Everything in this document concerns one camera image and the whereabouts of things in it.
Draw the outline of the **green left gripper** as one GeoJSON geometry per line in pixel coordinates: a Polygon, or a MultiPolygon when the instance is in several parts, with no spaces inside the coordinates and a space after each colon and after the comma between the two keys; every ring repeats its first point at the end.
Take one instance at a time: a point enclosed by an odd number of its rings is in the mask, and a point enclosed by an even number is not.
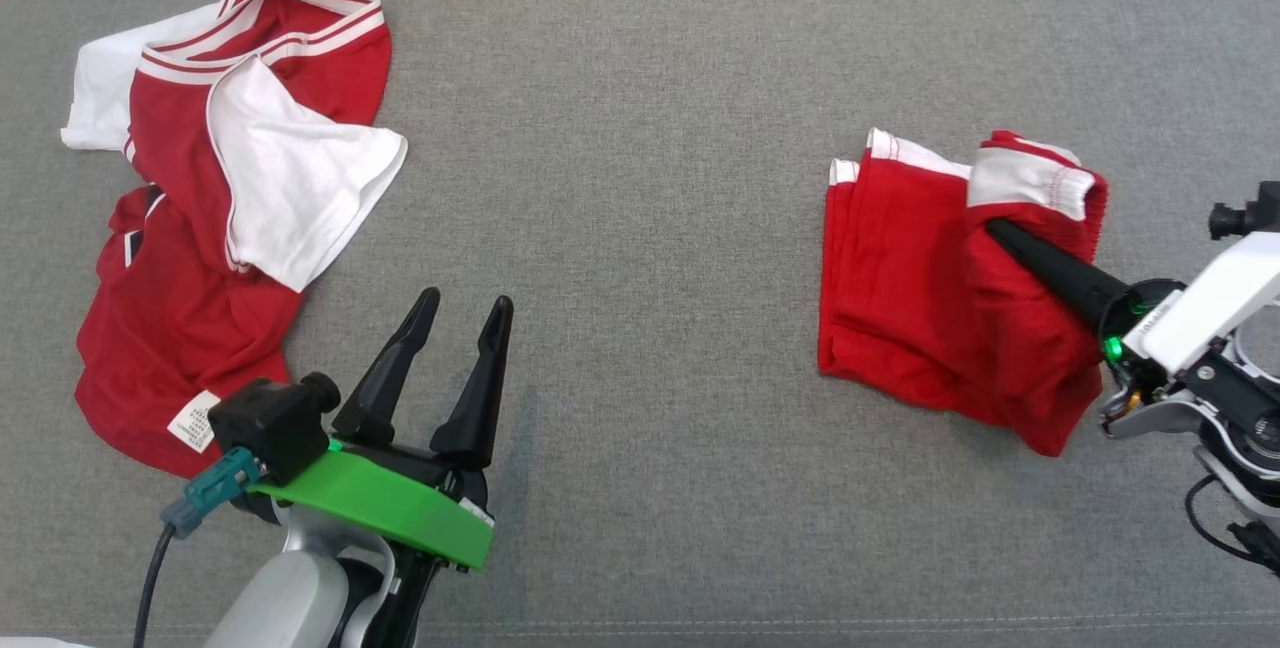
{"type": "MultiPolygon", "coordinates": [[[[404,380],[426,344],[440,304],[438,288],[416,298],[332,423],[342,439],[360,446],[389,446],[393,417],[404,380]]],[[[477,360],[449,419],[433,434],[430,451],[457,466],[489,466],[506,383],[511,297],[499,296],[477,338],[477,360]]],[[[360,455],[337,439],[285,485],[261,480],[252,496],[269,496],[362,528],[388,542],[483,571],[490,553],[494,519],[479,503],[415,482],[360,455]]]]}

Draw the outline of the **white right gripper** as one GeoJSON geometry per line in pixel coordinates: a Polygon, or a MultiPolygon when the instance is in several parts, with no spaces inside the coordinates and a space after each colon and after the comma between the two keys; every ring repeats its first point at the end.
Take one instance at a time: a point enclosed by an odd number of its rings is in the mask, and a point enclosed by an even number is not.
{"type": "MultiPolygon", "coordinates": [[[[1089,329],[1101,328],[1112,304],[1129,291],[1125,282],[1014,222],[995,219],[986,232],[1089,329]]],[[[1253,232],[1144,314],[1120,346],[1169,374],[1180,373],[1277,295],[1279,234],[1253,232]]]]}

